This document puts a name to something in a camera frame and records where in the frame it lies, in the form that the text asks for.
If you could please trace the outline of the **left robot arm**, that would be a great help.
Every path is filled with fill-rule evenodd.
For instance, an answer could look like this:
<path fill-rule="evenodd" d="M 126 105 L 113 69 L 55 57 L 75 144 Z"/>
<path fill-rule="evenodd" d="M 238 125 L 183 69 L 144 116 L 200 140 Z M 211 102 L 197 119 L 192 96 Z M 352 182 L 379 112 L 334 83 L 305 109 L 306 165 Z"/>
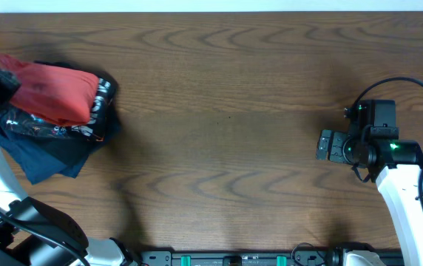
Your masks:
<path fill-rule="evenodd" d="M 0 69 L 0 112 L 21 86 Z M 117 239 L 93 239 L 66 213 L 29 197 L 0 148 L 0 265 L 142 265 Z"/>

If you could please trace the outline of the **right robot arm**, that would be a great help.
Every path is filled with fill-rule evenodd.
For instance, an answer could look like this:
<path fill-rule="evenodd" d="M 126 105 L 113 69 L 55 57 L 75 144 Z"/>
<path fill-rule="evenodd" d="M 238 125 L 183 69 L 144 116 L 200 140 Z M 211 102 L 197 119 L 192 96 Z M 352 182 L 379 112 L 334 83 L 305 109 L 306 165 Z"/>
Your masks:
<path fill-rule="evenodd" d="M 390 212 L 406 265 L 423 265 L 423 153 L 396 128 L 369 126 L 356 133 L 323 130 L 316 157 L 349 165 L 363 183 L 375 183 Z"/>

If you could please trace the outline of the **red soccer t-shirt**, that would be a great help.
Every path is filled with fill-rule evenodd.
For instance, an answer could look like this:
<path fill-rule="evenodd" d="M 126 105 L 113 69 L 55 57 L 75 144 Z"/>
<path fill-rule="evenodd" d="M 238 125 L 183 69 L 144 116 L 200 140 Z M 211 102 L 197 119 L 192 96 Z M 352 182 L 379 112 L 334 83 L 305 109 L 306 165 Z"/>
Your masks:
<path fill-rule="evenodd" d="M 58 126 L 79 126 L 90 120 L 99 78 L 89 72 L 20 61 L 0 54 L 0 67 L 21 83 L 10 103 Z"/>

